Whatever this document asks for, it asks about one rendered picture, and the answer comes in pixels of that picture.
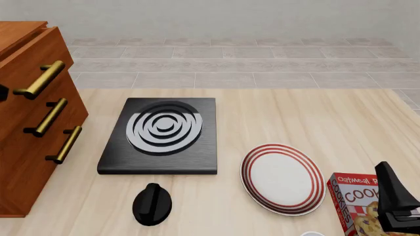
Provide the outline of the flat black stove plate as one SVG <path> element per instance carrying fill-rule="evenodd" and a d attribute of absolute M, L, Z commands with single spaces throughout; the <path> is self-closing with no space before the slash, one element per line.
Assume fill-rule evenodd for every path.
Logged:
<path fill-rule="evenodd" d="M 99 174 L 217 174 L 214 98 L 128 98 Z"/>

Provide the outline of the medium wooden drawer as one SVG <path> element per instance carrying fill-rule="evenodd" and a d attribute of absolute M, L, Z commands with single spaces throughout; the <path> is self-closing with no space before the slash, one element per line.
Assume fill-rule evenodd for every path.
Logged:
<path fill-rule="evenodd" d="M 0 103 L 0 174 L 44 172 L 56 166 L 73 129 L 88 112 L 68 73 L 58 76 L 35 100 L 11 95 Z"/>

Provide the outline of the low wooden drawer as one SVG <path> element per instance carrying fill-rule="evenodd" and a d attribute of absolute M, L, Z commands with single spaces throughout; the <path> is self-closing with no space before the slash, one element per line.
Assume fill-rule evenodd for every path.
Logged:
<path fill-rule="evenodd" d="M 56 167 L 29 174 L 0 174 L 0 218 L 27 216 Z"/>

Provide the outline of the red oatmeal cookies box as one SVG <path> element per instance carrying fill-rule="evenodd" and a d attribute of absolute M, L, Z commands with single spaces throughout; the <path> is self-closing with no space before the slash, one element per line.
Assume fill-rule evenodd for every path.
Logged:
<path fill-rule="evenodd" d="M 345 236 L 392 236 L 378 220 L 376 175 L 334 172 L 327 188 Z"/>

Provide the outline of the round black stove knob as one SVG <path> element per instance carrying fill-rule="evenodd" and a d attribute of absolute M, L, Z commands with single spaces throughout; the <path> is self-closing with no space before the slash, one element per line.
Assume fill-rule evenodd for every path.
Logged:
<path fill-rule="evenodd" d="M 172 199 L 159 184 L 149 183 L 133 202 L 133 216 L 143 226 L 156 226 L 164 222 L 172 209 Z"/>

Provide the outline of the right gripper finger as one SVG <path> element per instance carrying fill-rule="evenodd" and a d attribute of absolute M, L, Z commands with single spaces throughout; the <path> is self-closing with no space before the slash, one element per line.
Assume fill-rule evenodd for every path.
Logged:
<path fill-rule="evenodd" d="M 411 212 L 420 208 L 420 202 L 404 187 L 386 162 L 375 167 L 379 188 L 379 213 Z"/>

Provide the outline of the wooden cabinet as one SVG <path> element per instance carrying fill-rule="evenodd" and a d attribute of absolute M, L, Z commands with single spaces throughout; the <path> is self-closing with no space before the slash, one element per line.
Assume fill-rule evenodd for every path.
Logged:
<path fill-rule="evenodd" d="M 50 28 L 45 21 L 1 21 L 0 62 Z"/>

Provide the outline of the large wooden drawer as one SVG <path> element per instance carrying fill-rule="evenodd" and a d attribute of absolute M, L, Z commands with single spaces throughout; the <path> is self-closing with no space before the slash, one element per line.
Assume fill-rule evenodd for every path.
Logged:
<path fill-rule="evenodd" d="M 42 73 L 40 66 L 57 60 L 65 68 L 35 99 L 14 95 L 16 89 L 28 88 Z M 46 102 L 74 94 L 68 69 L 73 60 L 57 27 L 50 28 L 0 62 L 0 84 L 9 88 L 5 102 L 0 102 L 0 127 L 17 125 L 20 121 L 39 121 L 47 112 Z"/>

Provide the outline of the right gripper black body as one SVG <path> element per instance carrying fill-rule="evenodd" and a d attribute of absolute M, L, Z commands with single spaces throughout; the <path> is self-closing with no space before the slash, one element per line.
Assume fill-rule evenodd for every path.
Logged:
<path fill-rule="evenodd" d="M 420 207 L 397 211 L 378 208 L 378 219 L 383 231 L 396 233 L 420 233 Z"/>

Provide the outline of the white plate with red rings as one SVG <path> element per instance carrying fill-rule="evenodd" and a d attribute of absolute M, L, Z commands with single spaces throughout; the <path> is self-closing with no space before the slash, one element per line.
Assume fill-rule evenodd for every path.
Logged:
<path fill-rule="evenodd" d="M 326 179 L 302 151 L 283 144 L 263 144 L 245 155 L 241 182 L 263 208 L 283 216 L 314 212 L 326 196 Z"/>

